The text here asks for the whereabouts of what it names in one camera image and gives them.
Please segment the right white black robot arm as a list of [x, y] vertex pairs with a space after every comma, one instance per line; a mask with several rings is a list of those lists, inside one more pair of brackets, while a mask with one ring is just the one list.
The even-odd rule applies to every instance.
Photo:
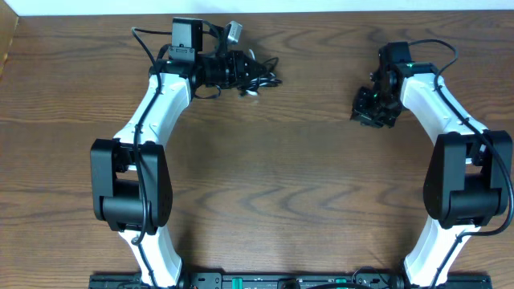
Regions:
[[449, 269], [466, 242], [500, 234], [513, 219], [513, 140], [472, 117], [431, 63], [402, 57], [380, 64], [370, 79], [373, 87], [357, 93], [352, 120], [391, 128], [409, 110], [434, 146], [422, 188], [426, 224], [404, 258], [399, 283], [448, 287]]

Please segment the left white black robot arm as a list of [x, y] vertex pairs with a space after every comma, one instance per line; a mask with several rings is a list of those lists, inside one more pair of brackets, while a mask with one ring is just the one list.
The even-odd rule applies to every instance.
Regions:
[[92, 144], [94, 214], [130, 245], [142, 284], [173, 288], [181, 282], [182, 259], [167, 227], [173, 190], [165, 157], [178, 117], [198, 87], [254, 91], [275, 77], [275, 65], [243, 51], [199, 54], [189, 48], [170, 52], [168, 59], [159, 55], [131, 120], [113, 138]]

